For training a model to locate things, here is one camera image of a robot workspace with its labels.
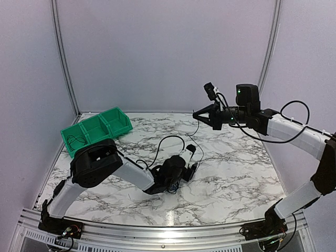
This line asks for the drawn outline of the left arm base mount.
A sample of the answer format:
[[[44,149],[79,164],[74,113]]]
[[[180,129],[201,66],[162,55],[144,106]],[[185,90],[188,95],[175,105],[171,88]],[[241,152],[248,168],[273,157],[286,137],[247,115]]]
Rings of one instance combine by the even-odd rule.
[[[83,223],[78,221],[72,221],[69,219],[54,218],[48,213],[47,207],[49,206],[48,200],[44,200],[42,204],[42,211],[40,215],[40,221],[38,229],[58,235],[58,239],[61,238],[74,238],[80,239],[83,231]]]

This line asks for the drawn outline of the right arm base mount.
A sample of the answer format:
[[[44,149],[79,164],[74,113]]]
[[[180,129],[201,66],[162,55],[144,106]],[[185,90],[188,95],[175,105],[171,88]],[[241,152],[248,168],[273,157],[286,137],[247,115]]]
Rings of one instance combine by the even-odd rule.
[[[265,212],[264,220],[243,224],[239,233],[245,240],[253,240],[281,234],[287,230],[286,221],[276,214],[274,204]]]

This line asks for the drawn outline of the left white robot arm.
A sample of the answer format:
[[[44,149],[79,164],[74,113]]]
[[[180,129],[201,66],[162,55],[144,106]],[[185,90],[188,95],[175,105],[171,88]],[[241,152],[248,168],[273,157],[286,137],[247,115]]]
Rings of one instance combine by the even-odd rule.
[[[61,180],[51,199],[44,200],[40,223],[54,233],[66,230],[64,216],[79,195],[102,183],[109,176],[117,176],[149,195],[167,192],[177,187],[180,180],[188,182],[197,165],[190,165],[196,151],[193,144],[183,145],[178,155],[166,159],[154,168],[142,168],[121,153],[111,138],[88,145],[75,153],[66,179]]]

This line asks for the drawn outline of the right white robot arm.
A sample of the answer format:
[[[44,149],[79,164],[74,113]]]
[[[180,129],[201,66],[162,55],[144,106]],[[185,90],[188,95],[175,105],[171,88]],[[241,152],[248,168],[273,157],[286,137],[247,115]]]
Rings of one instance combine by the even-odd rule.
[[[335,85],[270,84],[261,107],[281,111],[312,128],[335,133]],[[199,124],[196,142],[204,150],[193,194],[201,198],[203,224],[228,224],[262,218],[277,200],[289,195],[316,172],[319,162],[289,143],[223,126]]]

